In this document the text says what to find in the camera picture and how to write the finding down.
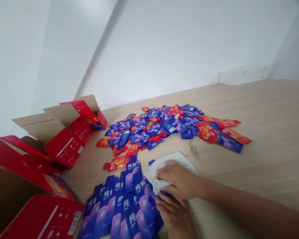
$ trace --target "white cloth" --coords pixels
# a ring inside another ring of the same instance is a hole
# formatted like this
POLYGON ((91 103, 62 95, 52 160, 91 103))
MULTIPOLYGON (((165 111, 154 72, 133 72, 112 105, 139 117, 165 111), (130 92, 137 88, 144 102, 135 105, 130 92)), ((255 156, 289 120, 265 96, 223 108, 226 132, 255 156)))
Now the white cloth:
POLYGON ((195 175, 198 175, 198 171, 195 168, 195 166, 191 162, 189 162, 187 160, 187 158, 184 155, 182 155, 181 152, 177 151, 177 152, 168 154, 164 157, 161 157, 161 158, 155 160, 155 162, 148 168, 148 170, 146 172, 144 172, 144 176, 153 185, 153 190, 156 195, 160 192, 160 189, 162 187, 171 185, 171 183, 169 181, 156 179, 157 170, 169 165, 169 164, 165 163, 165 161, 167 161, 167 160, 172 160, 172 161, 178 163, 179 165, 184 166, 185 168, 187 168, 189 171, 191 171, 195 175))

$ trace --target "brown cardboard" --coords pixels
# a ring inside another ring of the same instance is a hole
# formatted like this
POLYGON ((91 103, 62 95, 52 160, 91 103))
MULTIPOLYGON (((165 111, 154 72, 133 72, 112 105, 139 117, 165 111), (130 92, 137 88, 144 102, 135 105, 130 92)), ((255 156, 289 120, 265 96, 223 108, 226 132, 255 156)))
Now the brown cardboard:
POLYGON ((43 143, 49 142, 65 126, 51 113, 42 113, 12 120, 43 143))
POLYGON ((65 127, 70 129, 70 124, 80 117, 80 114, 71 104, 58 105, 43 109, 47 113, 54 115, 65 127))

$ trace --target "finger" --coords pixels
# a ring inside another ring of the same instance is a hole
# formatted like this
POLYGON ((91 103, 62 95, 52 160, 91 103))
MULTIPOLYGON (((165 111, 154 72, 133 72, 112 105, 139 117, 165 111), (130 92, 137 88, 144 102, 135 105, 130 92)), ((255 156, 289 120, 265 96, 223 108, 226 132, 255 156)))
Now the finger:
POLYGON ((177 188, 174 185, 168 185, 168 186, 162 187, 161 190, 166 191, 169 194, 172 194, 173 196, 178 194, 177 188))
POLYGON ((161 206, 165 207, 171 213, 175 214, 177 212, 177 209, 172 204, 168 204, 167 202, 165 202, 162 199, 156 198, 155 202, 156 202, 156 205, 161 205, 161 206))
POLYGON ((176 162, 174 162, 174 161, 172 161, 172 160, 167 160, 167 161, 165 161, 165 163, 166 163, 166 164, 170 164, 170 165, 172 165, 172 166, 174 166, 174 165, 177 164, 176 162))
POLYGON ((160 198, 167 202, 168 204, 172 205, 175 208, 180 209, 179 203, 177 201, 174 201, 172 198, 170 198, 169 196, 165 195, 164 193, 160 192, 159 193, 160 198))
POLYGON ((186 205, 186 203, 185 203, 185 200, 182 200, 182 199, 179 199, 178 197, 176 197, 176 196, 174 196, 175 197, 175 199, 179 202, 179 204, 184 208, 184 209, 188 209, 187 208, 187 205, 186 205))
POLYGON ((167 181, 173 183, 171 181, 172 180, 171 172, 169 172, 169 171, 161 171, 161 172, 159 172, 156 175, 156 179, 158 179, 158 180, 164 179, 164 180, 167 180, 167 181))

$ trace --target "table surface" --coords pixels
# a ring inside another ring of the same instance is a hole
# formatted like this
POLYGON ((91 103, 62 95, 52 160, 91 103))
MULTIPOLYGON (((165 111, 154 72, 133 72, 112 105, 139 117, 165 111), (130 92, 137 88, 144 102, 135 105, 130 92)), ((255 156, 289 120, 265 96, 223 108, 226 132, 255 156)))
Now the table surface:
MULTIPOLYGON (((108 126, 142 107, 191 104, 206 115, 240 120, 234 130, 253 140, 241 154, 199 137, 183 140, 173 134, 157 147, 138 152, 143 172, 148 162, 180 151, 199 174, 219 183, 266 197, 299 210, 299 81, 265 79, 238 86, 216 84, 159 96, 102 111, 108 126)), ((105 131, 94 132, 75 166, 63 178, 83 202, 109 175, 104 163, 111 162, 111 148, 96 147, 105 131)), ((189 200, 200 238, 255 238, 249 230, 215 206, 189 200)), ((166 229, 161 238, 168 238, 166 229)))

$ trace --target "hand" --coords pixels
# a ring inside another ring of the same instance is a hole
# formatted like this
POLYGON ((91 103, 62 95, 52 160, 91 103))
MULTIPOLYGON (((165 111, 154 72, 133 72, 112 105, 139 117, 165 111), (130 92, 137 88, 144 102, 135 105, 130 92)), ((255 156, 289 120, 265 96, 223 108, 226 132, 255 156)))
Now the hand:
POLYGON ((192 199, 198 197, 197 189, 199 189, 199 177, 174 161, 167 160, 166 163, 171 166, 158 169, 156 178, 158 180, 167 180, 173 185, 163 187, 161 190, 166 191, 179 199, 192 199))

